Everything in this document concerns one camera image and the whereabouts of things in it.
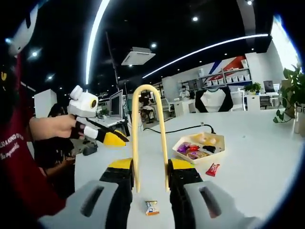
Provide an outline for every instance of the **gray gripper base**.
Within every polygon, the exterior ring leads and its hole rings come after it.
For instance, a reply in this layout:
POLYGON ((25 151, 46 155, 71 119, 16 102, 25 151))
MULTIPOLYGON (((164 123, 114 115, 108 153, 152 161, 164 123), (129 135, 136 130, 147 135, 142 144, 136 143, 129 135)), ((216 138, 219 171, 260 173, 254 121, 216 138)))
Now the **gray gripper base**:
POLYGON ((116 183, 90 181, 67 199, 63 210, 54 216, 41 217, 38 221, 48 229, 104 229, 108 209, 118 186, 116 183))
POLYGON ((184 185, 191 202, 197 229, 257 229, 262 222, 259 218, 246 218, 235 207, 233 198, 211 181, 184 185), (217 217, 211 218, 207 204, 201 192, 218 209, 217 217))

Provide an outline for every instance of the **led light strip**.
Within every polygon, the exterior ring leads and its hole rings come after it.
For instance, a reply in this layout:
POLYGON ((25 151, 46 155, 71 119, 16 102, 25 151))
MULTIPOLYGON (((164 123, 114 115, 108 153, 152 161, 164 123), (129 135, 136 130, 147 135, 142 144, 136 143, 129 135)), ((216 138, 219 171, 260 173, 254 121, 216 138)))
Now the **led light strip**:
POLYGON ((89 47, 88 47, 88 52, 87 52, 86 84, 89 83, 89 73, 90 73, 92 50, 93 50, 93 45, 94 45, 97 29, 99 28, 103 14, 105 13, 105 10, 106 10, 109 2, 110 2, 110 0, 102 0, 99 10, 97 11, 97 14, 95 16, 93 26, 92 26, 91 35, 90 35, 90 39, 89 39, 89 47))
POLYGON ((268 33, 256 34, 256 35, 250 35, 250 36, 244 36, 244 37, 234 38, 234 39, 231 39, 231 40, 227 40, 227 41, 224 41, 224 42, 220 42, 220 43, 217 43, 217 44, 213 44, 213 45, 207 46, 207 47, 205 47, 205 48, 202 48, 202 49, 199 49, 199 50, 197 50, 197 51, 191 52, 191 53, 189 53, 189 54, 187 54, 187 55, 185 55, 185 56, 183 56, 183 57, 180 57, 180 58, 178 58, 177 60, 174 60, 174 61, 172 61, 172 62, 170 62, 170 63, 167 63, 166 65, 164 65, 164 66, 162 66, 162 67, 160 67, 160 68, 158 68, 158 69, 152 71, 151 73, 148 73, 146 76, 143 76, 142 78, 144 79, 144 78, 146 78, 147 76, 150 76, 151 74, 154 74, 154 73, 156 73, 157 71, 161 70, 162 68, 165 68, 165 67, 167 67, 167 66, 169 66, 169 65, 171 65, 171 64, 173 64, 173 63, 175 63, 175 62, 177 62, 177 61, 180 61, 180 60, 182 60, 182 59, 184 59, 184 58, 186 58, 186 57, 188 57, 188 56, 191 56, 191 55, 196 54, 196 53, 198 53, 198 52, 201 52, 201 51, 203 51, 203 50, 207 50, 207 49, 213 48, 213 47, 218 46, 218 45, 222 45, 222 44, 226 44, 226 43, 230 43, 230 42, 235 42, 235 41, 239 41, 239 40, 243 40, 243 39, 249 39, 249 38, 255 38, 255 37, 267 37, 267 36, 269 36, 268 33))

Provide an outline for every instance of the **white pillar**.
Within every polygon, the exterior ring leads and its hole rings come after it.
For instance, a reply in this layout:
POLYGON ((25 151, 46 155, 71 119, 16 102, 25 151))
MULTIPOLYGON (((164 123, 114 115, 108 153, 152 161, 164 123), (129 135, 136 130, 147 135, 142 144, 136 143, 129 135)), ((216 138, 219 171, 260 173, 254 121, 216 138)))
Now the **white pillar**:
POLYGON ((57 96, 51 89, 34 95, 35 114, 37 118, 48 117, 54 104, 57 103, 57 96))

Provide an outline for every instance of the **red shirt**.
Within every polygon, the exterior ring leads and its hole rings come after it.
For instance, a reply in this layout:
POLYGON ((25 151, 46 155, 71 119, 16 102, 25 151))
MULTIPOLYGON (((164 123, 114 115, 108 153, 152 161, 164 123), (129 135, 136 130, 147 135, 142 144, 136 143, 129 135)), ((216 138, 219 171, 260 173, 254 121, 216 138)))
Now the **red shirt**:
POLYGON ((10 121, 0 125, 0 166, 34 217, 54 215, 65 206, 65 200, 59 199, 31 156, 25 139, 31 116, 25 97, 19 97, 10 121))

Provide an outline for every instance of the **dark hair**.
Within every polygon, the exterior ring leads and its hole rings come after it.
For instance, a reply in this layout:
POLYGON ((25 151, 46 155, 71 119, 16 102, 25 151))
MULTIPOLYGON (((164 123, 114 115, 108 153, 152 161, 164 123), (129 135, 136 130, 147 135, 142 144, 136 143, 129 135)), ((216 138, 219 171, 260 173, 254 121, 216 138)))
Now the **dark hair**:
POLYGON ((61 105, 59 104, 54 104, 53 107, 51 108, 48 117, 56 117, 58 114, 64 115, 64 109, 61 105))

